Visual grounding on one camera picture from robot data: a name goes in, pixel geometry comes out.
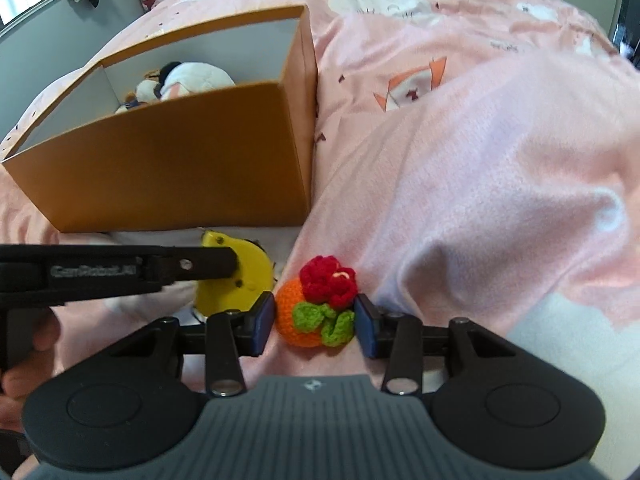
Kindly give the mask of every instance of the ribbed gray surface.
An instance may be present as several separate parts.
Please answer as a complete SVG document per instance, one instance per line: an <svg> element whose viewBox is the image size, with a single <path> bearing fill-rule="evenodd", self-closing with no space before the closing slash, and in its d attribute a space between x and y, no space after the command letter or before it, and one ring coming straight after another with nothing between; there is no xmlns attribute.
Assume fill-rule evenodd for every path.
<svg viewBox="0 0 640 480"><path fill-rule="evenodd" d="M263 378L244 396L209 402L189 436L151 463L100 474L43 465L29 478L604 480L586 460L542 473L481 463L445 440L417 399L382 394L367 376Z"/></svg>

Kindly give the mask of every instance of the open box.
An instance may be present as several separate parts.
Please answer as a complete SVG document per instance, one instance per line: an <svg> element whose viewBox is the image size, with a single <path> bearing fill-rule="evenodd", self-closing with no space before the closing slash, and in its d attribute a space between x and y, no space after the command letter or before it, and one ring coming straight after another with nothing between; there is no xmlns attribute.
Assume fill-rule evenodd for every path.
<svg viewBox="0 0 640 480"><path fill-rule="evenodd" d="M114 114L175 60L218 66L236 86ZM305 6L199 23L96 63L2 163L62 232L300 225L317 76Z"/></svg>

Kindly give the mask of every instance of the orange crochet ball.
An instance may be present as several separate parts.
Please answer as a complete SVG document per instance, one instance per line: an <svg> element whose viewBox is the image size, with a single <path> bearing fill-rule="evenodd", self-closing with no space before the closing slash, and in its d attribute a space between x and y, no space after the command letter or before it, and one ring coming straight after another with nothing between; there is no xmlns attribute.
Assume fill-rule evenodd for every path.
<svg viewBox="0 0 640 480"><path fill-rule="evenodd" d="M305 301L305 297L302 294L302 283L298 278L288 281L280 288L276 293L276 329L290 345L303 348L322 346L320 328L316 332L305 334L298 332L293 326L291 313L300 301Z"/></svg>

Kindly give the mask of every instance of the bed sheet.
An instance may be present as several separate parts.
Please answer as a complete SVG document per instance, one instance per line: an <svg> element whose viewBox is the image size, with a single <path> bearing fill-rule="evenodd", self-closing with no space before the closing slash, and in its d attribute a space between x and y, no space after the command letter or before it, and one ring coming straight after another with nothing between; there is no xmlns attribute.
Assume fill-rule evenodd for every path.
<svg viewBox="0 0 640 480"><path fill-rule="evenodd" d="M638 74L593 18L559 0L165 0L97 59L291 3L310 9L319 108L314 208L299 234L269 234L281 279L334 254L379 304L430 324L469 316L506 335L597 391L607 427L593 461L626 478L640 461ZM47 88L18 133L84 70ZM199 239L61 235L4 171L0 194L4 242ZM187 283L59 309L61 366L192 300ZM199 365L186 371L196 388ZM243 367L250 383L382 373L355 342L329 355L277 334Z"/></svg>

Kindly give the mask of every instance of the green crochet leaf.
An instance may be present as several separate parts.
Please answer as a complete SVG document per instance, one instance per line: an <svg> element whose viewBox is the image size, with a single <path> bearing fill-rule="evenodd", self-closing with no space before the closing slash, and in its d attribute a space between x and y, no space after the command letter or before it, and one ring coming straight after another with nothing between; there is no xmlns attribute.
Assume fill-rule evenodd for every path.
<svg viewBox="0 0 640 480"><path fill-rule="evenodd" d="M322 325L320 336L324 346L340 346L347 344L353 338L353 310L341 312L337 319L327 319Z"/></svg>
<svg viewBox="0 0 640 480"><path fill-rule="evenodd" d="M316 305L301 301L291 312L293 326L299 332L308 334L316 330L327 318L335 318L335 311L327 304Z"/></svg>

